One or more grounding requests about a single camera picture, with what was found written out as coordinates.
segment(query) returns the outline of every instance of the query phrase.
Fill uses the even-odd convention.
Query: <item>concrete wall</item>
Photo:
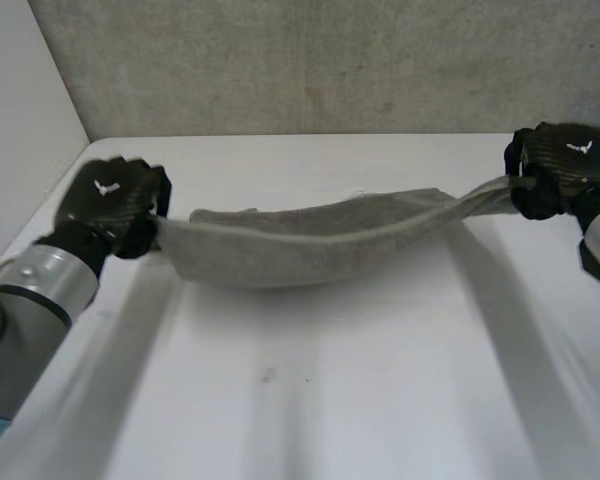
[[[0,254],[87,144],[26,0],[0,0]]]
[[[30,3],[92,139],[600,124],[600,1]]]

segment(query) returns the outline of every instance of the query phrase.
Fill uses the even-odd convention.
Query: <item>gray towel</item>
[[[497,213],[515,213],[508,177],[459,199],[429,188],[281,212],[195,210],[189,223],[160,219],[158,243],[186,280],[292,287],[354,277],[453,222]]]

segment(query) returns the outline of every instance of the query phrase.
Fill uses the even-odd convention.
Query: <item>fabric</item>
[[[467,217],[515,213],[509,177],[456,199],[438,189],[368,194],[280,212],[195,210],[159,219],[158,243],[186,280],[275,288],[345,280]]]

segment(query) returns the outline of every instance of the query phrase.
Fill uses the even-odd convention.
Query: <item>white surface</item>
[[[461,194],[502,172],[509,138],[109,139],[78,164],[162,163],[185,219]],[[11,252],[50,228],[69,181]],[[0,442],[0,480],[600,478],[600,286],[580,271],[576,222],[467,224],[475,237],[454,229],[301,290],[185,284],[159,255],[110,260]]]
[[[0,0],[0,254],[87,136],[26,0]]]

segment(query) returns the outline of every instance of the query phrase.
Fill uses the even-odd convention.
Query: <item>white logo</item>
[[[571,150],[575,150],[576,152],[584,153],[585,155],[589,153],[589,150],[592,146],[593,140],[590,140],[586,147],[578,147],[577,145],[571,145],[570,143],[567,143],[568,148],[570,148]]]
[[[102,195],[103,197],[107,193],[115,192],[117,189],[120,188],[120,185],[118,185],[117,183],[114,183],[113,185],[109,185],[108,187],[104,187],[104,186],[100,185],[100,182],[97,180],[94,180],[93,183],[96,186],[96,188],[98,189],[98,191],[100,192],[100,195]]]

